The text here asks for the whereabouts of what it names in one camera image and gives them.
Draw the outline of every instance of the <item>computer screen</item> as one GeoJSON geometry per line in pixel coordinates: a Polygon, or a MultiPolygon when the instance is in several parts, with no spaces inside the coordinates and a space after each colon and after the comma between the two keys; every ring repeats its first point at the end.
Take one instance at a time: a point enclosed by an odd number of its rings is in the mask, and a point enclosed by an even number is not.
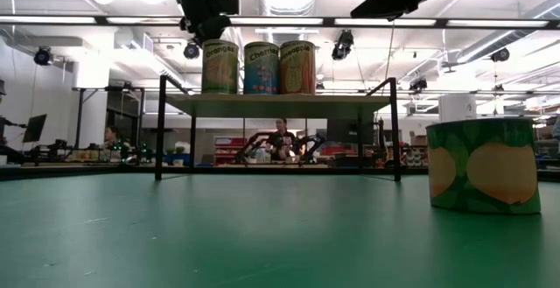
{"type": "Polygon", "coordinates": [[[45,126],[46,114],[34,116],[27,122],[27,129],[24,134],[24,143],[35,143],[41,139],[41,133],[45,126]]]}
{"type": "MultiPolygon", "coordinates": [[[[333,120],[326,122],[326,140],[343,144],[358,143],[358,123],[356,120],[333,120]]],[[[361,125],[361,142],[373,144],[374,127],[370,123],[361,125]]]]}

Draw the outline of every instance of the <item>green table surface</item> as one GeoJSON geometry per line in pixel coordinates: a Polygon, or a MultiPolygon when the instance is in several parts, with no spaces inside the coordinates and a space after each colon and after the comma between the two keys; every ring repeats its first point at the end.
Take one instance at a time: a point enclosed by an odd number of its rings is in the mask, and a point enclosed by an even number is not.
{"type": "Polygon", "coordinates": [[[2,287],[558,287],[542,214],[430,206],[428,178],[148,174],[0,183],[2,287]]]}

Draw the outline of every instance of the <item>man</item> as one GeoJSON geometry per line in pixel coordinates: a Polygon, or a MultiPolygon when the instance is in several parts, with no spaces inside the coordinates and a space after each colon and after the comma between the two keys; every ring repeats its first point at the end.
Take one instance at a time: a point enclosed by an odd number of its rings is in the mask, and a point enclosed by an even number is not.
{"type": "Polygon", "coordinates": [[[266,151],[274,161],[284,161],[290,157],[291,147],[296,142],[296,136],[288,131],[288,121],[285,118],[276,120],[276,130],[266,141],[266,151]]]}

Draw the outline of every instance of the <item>laboratory room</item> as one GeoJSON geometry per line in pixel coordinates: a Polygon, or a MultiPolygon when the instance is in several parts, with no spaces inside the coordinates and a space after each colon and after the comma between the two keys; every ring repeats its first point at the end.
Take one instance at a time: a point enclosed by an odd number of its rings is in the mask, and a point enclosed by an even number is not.
{"type": "Polygon", "coordinates": [[[560,0],[0,0],[2,287],[558,287],[560,0]]]}

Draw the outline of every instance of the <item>ceiling light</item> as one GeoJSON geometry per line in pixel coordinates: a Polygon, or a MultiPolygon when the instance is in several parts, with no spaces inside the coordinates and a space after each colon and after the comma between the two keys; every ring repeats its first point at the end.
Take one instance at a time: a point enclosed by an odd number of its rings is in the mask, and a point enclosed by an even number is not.
{"type": "Polygon", "coordinates": [[[449,26],[479,26],[479,27],[543,27],[548,23],[548,21],[539,20],[449,20],[447,25],[449,26]]]}
{"type": "MultiPolygon", "coordinates": [[[[336,25],[379,25],[379,26],[392,26],[393,22],[386,19],[379,18],[337,18],[334,19],[336,25]]],[[[436,20],[433,19],[414,19],[402,18],[395,20],[395,25],[398,26],[433,26],[436,20]]]]}
{"type": "MultiPolygon", "coordinates": [[[[144,113],[145,115],[157,115],[157,112],[146,112],[144,113]]],[[[166,115],[184,115],[184,113],[180,113],[180,112],[165,112],[166,115]]]]}
{"type": "Polygon", "coordinates": [[[93,17],[31,17],[31,16],[0,16],[0,24],[69,24],[69,25],[94,25],[93,17]]]}
{"type": "Polygon", "coordinates": [[[169,17],[112,17],[107,22],[113,25],[169,25],[177,26],[181,18],[169,17]]]}
{"type": "Polygon", "coordinates": [[[232,25],[322,25],[322,18],[271,17],[244,18],[231,17],[232,25]]]}
{"type": "Polygon", "coordinates": [[[317,29],[297,29],[297,28],[264,28],[255,29],[256,34],[319,34],[317,29]]]}

